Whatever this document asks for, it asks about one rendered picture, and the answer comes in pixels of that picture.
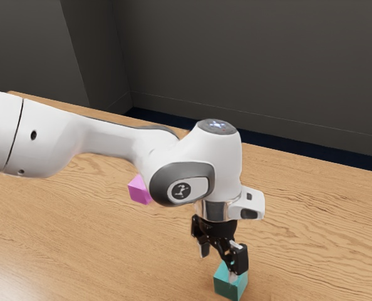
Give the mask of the teal block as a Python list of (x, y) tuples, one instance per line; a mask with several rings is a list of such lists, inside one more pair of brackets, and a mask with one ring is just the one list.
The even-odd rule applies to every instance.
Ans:
[(222, 261), (213, 276), (214, 291), (231, 301), (240, 301), (248, 284), (248, 272), (238, 275), (233, 282), (229, 282), (227, 265)]

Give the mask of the pink block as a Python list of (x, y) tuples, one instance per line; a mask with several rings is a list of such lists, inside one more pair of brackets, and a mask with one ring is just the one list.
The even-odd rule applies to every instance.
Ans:
[(127, 185), (130, 198), (140, 204), (148, 205), (152, 201), (141, 175), (137, 174)]

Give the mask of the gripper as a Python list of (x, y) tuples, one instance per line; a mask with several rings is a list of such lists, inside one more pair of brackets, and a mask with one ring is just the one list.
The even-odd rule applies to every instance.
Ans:
[(207, 221), (197, 214), (192, 216), (191, 234), (197, 239), (200, 257), (210, 254), (210, 243), (216, 241), (216, 249), (228, 270), (228, 281), (235, 282), (238, 276), (248, 271), (247, 245), (234, 241), (237, 221)]

